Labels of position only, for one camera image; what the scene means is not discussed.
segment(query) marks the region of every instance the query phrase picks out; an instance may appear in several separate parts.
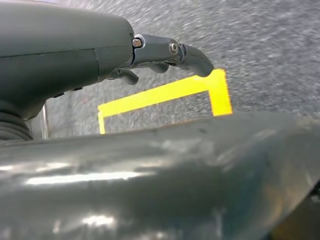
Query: metal screw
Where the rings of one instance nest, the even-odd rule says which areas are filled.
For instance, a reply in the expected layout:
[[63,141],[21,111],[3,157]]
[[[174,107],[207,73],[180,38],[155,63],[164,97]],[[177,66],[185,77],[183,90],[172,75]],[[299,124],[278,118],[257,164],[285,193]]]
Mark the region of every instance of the metal screw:
[[177,55],[179,52],[179,45],[175,41],[171,41],[169,43],[170,51],[173,55]]
[[49,121],[48,116],[48,109],[46,102],[45,102],[41,112],[41,131],[42,133],[42,139],[48,139],[50,137]]
[[143,41],[140,38],[134,38],[132,40],[132,45],[135,48],[140,48],[143,46]]

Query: yellow tape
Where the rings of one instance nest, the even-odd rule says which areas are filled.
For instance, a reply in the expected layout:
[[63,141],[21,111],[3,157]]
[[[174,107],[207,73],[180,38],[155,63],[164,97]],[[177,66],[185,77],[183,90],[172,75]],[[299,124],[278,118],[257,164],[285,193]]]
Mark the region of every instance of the yellow tape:
[[103,118],[136,109],[144,108],[192,94],[208,91],[214,116],[232,113],[228,92],[226,72],[223,69],[212,71],[208,77],[191,76],[166,85],[142,91],[124,98],[101,104],[98,120],[100,132],[106,133]]

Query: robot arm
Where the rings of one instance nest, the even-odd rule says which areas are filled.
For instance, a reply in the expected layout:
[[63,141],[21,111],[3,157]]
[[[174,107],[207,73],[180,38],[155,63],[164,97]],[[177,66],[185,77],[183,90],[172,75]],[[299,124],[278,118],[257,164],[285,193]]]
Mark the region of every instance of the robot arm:
[[176,66],[202,77],[214,69],[200,50],[134,35],[122,17],[52,3],[1,0],[0,32],[0,112],[23,120],[66,91],[104,79],[135,84],[134,68]]

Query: gray carpet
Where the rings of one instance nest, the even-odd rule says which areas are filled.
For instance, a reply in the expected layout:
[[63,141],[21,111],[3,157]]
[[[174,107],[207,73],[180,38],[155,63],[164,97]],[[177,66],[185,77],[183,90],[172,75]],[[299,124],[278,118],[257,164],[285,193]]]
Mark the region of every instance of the gray carpet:
[[[226,70],[235,111],[320,112],[320,1],[318,0],[73,0],[128,19],[136,33],[171,37],[200,48]],[[135,71],[128,86],[104,81],[50,99],[51,136],[99,132],[97,107],[129,94],[189,76]],[[196,94],[106,120],[108,132],[149,128],[211,114],[208,95]],[[34,132],[38,134],[38,121]]]

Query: gray plastic casing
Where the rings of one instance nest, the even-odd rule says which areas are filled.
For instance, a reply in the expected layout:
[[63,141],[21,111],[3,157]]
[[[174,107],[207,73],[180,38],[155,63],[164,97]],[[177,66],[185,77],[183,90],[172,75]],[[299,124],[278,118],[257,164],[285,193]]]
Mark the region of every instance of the gray plastic casing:
[[0,1],[0,33],[0,111],[23,119],[130,62],[134,34],[119,16],[12,0]]

